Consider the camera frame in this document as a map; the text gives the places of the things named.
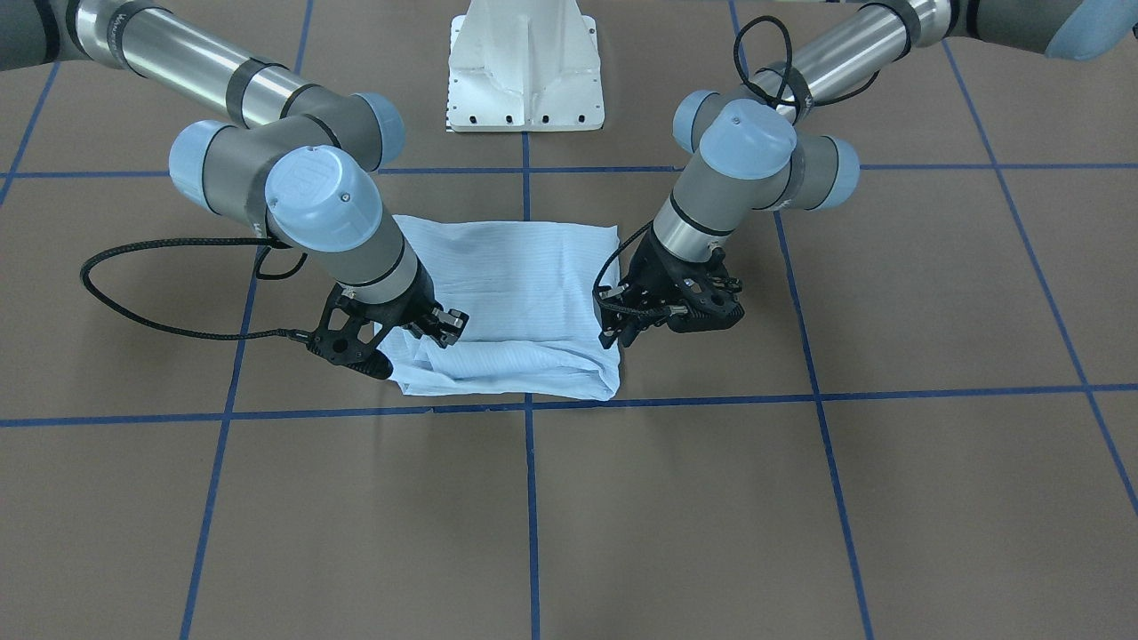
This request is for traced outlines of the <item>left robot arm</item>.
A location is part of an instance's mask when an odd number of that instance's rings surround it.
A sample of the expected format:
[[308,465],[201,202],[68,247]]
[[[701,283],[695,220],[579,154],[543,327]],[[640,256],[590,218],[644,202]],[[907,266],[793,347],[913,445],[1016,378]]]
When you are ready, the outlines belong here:
[[1135,28],[1133,1],[869,1],[800,50],[758,69],[733,44],[740,84],[695,91],[677,107],[675,141],[690,154],[662,206],[630,236],[637,247],[613,286],[594,284],[602,348],[640,333],[724,331],[744,311],[725,246],[757,211],[816,211],[856,189],[848,142],[797,128],[813,110],[861,93],[891,61],[967,36],[1052,60],[1092,60]]

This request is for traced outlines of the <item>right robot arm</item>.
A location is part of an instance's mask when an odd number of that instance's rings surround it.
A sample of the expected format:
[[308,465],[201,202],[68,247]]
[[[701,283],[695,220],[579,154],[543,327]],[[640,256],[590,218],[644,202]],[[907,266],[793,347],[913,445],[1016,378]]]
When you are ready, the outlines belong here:
[[98,61],[147,77],[217,113],[168,153],[188,200],[251,228],[216,246],[300,251],[333,279],[318,328],[236,333],[296,340],[337,367],[387,380],[394,328],[455,343],[469,320],[440,307],[427,268],[386,211],[371,172],[405,142],[396,107],[341,96],[179,18],[151,1],[5,1],[3,69]]

